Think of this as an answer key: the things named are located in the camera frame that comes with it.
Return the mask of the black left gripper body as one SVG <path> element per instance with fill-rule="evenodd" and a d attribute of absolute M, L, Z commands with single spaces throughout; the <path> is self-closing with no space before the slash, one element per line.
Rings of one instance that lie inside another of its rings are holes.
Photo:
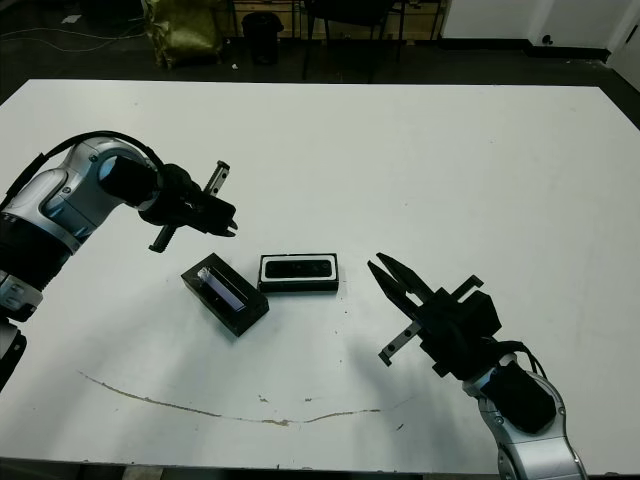
<path fill-rule="evenodd" d="M 235 207 L 217 197 L 229 173 L 230 166 L 218 161 L 208 183 L 201 189 L 183 168 L 166 164 L 157 197 L 140 212 L 144 221 L 161 226 L 149 249 L 165 250 L 183 226 L 220 236 L 235 215 Z"/>

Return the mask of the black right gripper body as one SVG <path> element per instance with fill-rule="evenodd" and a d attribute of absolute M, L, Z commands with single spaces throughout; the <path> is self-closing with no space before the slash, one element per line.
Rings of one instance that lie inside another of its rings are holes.
<path fill-rule="evenodd" d="M 391 358 L 411 339 L 434 361 L 441 377 L 451 373 L 469 380 L 495 363 L 495 306 L 479 288 L 483 282 L 470 276 L 454 292 L 444 288 L 417 306 L 416 319 L 384 346 L 379 358 L 387 366 Z"/>

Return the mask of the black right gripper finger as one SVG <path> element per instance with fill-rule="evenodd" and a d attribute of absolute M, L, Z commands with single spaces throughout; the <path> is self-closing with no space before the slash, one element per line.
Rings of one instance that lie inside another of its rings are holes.
<path fill-rule="evenodd" d="M 407 293 L 414 294 L 422 302 L 432 297 L 433 290 L 412 269 L 384 253 L 378 253 L 377 257 Z"/>
<path fill-rule="evenodd" d="M 369 262 L 368 267 L 384 295 L 409 319 L 415 320 L 417 306 L 408 298 L 401 283 L 373 262 Z"/>

